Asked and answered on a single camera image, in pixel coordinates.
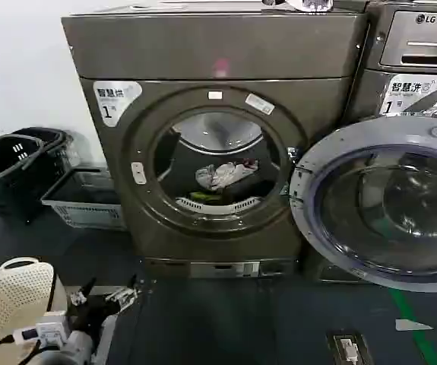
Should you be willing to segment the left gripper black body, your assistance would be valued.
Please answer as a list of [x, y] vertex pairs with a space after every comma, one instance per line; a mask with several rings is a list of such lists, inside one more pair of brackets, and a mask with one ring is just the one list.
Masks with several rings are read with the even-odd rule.
[[102, 324], [107, 317], [119, 313], [120, 304], [104, 297], [90, 297], [83, 304], [70, 305], [71, 330], [84, 332], [90, 337], [99, 337]]

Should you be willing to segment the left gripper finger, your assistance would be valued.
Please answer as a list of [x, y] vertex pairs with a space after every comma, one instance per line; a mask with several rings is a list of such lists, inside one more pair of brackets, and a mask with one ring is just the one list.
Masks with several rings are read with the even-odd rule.
[[87, 298], [90, 295], [97, 279], [91, 278], [86, 284], [82, 285], [78, 290], [70, 293], [70, 301], [72, 305], [82, 305], [87, 302]]
[[106, 296], [106, 302], [111, 303], [115, 308], [118, 307], [119, 310], [126, 310], [138, 299], [141, 292], [141, 281], [136, 276], [132, 276], [126, 286]]

